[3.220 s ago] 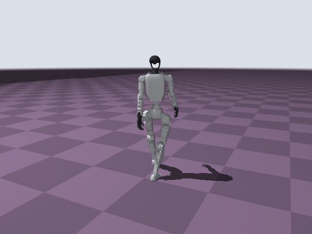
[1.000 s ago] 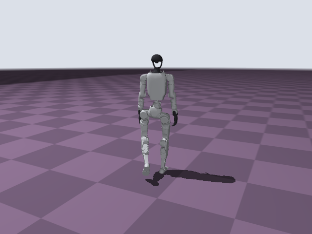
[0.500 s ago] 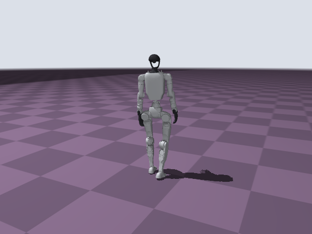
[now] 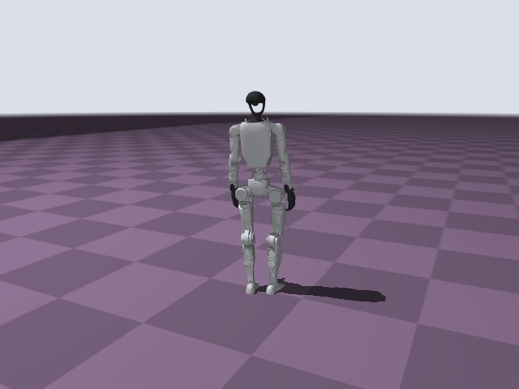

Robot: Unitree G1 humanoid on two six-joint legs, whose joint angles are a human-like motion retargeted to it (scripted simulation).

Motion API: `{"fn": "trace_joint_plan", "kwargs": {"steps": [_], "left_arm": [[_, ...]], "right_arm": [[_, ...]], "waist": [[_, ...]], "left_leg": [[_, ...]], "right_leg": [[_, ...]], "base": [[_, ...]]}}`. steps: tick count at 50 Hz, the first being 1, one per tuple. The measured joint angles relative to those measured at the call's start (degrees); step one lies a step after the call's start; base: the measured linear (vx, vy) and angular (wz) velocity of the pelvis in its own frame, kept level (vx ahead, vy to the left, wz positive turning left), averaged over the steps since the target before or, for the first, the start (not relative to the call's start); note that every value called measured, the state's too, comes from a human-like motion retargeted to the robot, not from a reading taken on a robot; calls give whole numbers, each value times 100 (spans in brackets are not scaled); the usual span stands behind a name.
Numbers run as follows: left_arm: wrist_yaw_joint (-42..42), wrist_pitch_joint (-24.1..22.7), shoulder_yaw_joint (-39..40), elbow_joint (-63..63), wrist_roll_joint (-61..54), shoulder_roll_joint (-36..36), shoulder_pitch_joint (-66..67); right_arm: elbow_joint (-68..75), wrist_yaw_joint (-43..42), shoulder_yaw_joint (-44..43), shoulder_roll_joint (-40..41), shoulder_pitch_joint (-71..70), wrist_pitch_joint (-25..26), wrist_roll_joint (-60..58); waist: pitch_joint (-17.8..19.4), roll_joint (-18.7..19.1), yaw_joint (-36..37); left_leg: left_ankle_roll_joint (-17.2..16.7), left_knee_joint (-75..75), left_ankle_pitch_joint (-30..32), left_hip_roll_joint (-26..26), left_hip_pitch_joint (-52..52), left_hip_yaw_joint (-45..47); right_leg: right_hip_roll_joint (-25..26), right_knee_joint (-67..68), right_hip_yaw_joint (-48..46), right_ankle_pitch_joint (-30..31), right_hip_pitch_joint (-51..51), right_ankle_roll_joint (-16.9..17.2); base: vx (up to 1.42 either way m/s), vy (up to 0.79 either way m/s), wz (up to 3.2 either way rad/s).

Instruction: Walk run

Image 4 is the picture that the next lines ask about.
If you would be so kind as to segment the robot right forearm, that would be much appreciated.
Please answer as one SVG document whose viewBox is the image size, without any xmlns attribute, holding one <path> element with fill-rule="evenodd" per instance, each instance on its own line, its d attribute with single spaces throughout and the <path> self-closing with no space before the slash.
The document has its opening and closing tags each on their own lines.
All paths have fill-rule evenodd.
<svg viewBox="0 0 519 389">
<path fill-rule="evenodd" d="M 283 188 L 284 188 L 284 185 L 288 185 L 289 189 L 291 190 L 294 187 L 294 184 L 291 181 L 290 155 L 288 152 L 285 154 L 285 163 L 283 165 L 280 165 L 280 170 L 281 170 L 281 180 L 283 182 Z"/>
</svg>

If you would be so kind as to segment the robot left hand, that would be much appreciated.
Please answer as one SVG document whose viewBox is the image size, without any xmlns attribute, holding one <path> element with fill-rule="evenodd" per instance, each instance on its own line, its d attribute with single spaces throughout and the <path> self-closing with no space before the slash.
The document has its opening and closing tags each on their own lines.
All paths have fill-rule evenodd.
<svg viewBox="0 0 519 389">
<path fill-rule="evenodd" d="M 235 198 L 235 191 L 238 189 L 238 187 L 235 189 L 235 186 L 234 184 L 230 184 L 230 190 L 231 190 L 231 197 L 232 197 L 232 200 L 233 200 L 233 205 L 235 207 L 238 207 L 239 203 L 238 203 L 238 200 Z"/>
</svg>

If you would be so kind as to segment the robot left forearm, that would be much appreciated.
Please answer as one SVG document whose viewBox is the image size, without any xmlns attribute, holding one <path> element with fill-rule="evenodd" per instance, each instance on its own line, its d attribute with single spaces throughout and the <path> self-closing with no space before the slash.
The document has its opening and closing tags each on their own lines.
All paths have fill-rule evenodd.
<svg viewBox="0 0 519 389">
<path fill-rule="evenodd" d="M 229 155 L 229 187 L 234 184 L 235 189 L 238 187 L 238 165 L 231 164 L 231 154 Z"/>
</svg>

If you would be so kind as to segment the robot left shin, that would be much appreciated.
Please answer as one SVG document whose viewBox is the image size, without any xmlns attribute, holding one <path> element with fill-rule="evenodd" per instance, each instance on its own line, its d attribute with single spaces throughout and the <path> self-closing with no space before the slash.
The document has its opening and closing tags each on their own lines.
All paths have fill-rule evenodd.
<svg viewBox="0 0 519 389">
<path fill-rule="evenodd" d="M 243 241 L 243 235 L 241 235 L 241 242 L 242 242 L 242 257 L 243 261 L 245 263 L 245 267 L 247 270 L 247 280 L 248 284 L 252 282 L 252 284 L 255 284 L 255 278 L 254 278 L 254 265 L 255 265 L 255 245 L 251 246 L 245 246 Z"/>
</svg>

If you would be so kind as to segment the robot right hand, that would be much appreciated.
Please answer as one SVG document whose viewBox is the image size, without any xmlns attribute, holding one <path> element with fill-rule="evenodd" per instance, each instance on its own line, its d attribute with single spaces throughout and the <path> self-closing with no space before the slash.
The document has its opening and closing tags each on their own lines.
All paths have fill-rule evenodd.
<svg viewBox="0 0 519 389">
<path fill-rule="evenodd" d="M 292 188 L 291 190 L 289 189 L 289 186 L 288 185 L 284 185 L 284 188 L 285 188 L 285 193 L 288 194 L 288 203 L 289 203 L 289 206 L 288 208 L 285 210 L 285 211 L 290 211 L 294 208 L 295 206 L 295 195 L 294 195 L 294 188 Z"/>
</svg>

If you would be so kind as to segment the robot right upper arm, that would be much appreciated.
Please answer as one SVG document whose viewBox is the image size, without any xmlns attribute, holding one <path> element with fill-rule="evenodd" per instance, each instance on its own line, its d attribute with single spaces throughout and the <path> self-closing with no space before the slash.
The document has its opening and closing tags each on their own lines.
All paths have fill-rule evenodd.
<svg viewBox="0 0 519 389">
<path fill-rule="evenodd" d="M 285 127 L 280 123 L 270 122 L 272 133 L 276 135 L 276 146 L 277 146 L 277 161 L 279 163 L 285 163 L 286 154 L 286 139 L 285 139 Z"/>
</svg>

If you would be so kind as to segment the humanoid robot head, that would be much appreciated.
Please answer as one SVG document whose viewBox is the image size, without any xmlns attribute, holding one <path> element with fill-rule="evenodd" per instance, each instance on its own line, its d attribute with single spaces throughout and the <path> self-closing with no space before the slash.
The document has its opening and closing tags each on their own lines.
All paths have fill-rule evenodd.
<svg viewBox="0 0 519 389">
<path fill-rule="evenodd" d="M 249 104 L 250 110 L 251 110 L 251 119 L 247 123 L 252 122 L 264 122 L 264 120 L 261 118 L 261 114 L 264 112 L 265 107 L 265 97 L 261 92 L 250 92 L 247 95 L 246 102 Z M 254 106 L 257 106 L 259 103 L 263 104 L 263 108 L 261 112 L 255 113 L 253 108 L 251 107 L 251 104 Z"/>
</svg>

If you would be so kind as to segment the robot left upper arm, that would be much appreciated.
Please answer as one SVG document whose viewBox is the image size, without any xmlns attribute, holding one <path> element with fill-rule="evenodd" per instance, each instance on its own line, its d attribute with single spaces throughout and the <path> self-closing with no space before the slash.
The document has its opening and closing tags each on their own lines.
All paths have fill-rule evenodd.
<svg viewBox="0 0 519 389">
<path fill-rule="evenodd" d="M 229 129 L 229 146 L 231 151 L 231 164 L 241 162 L 241 154 L 238 154 L 240 146 L 239 127 L 241 124 L 231 126 Z"/>
</svg>

